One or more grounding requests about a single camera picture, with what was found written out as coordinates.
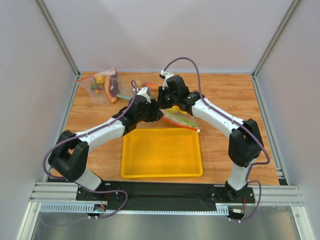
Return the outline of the fake green celery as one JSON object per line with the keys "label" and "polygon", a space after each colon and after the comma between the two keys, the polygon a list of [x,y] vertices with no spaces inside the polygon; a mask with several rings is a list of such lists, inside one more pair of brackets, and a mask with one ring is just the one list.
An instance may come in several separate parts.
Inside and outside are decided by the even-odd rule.
{"label": "fake green celery", "polygon": [[194,120],[189,120],[183,116],[173,116],[171,119],[173,122],[175,122],[178,125],[187,126],[191,128],[198,128],[198,124]]}

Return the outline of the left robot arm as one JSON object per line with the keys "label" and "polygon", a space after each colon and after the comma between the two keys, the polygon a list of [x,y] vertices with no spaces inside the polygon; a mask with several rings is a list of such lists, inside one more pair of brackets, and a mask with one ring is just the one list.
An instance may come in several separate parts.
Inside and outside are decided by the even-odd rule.
{"label": "left robot arm", "polygon": [[147,100],[143,95],[136,95],[127,107],[106,122],[78,133],[63,132],[50,150],[47,162],[63,179],[88,192],[96,192],[103,180],[87,168],[88,155],[106,142],[130,133],[138,123],[155,122],[162,116],[155,99]]}

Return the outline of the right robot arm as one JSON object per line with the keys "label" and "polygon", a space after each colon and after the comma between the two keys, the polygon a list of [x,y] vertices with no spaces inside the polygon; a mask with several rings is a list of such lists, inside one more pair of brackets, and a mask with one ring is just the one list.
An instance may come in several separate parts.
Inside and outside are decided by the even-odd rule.
{"label": "right robot arm", "polygon": [[233,162],[225,183],[229,198],[240,196],[248,186],[248,173],[264,146],[258,124],[253,119],[243,120],[212,104],[198,91],[189,91],[183,78],[161,71],[163,85],[158,89],[157,103],[161,109],[177,106],[181,111],[199,118],[228,139],[228,155]]}

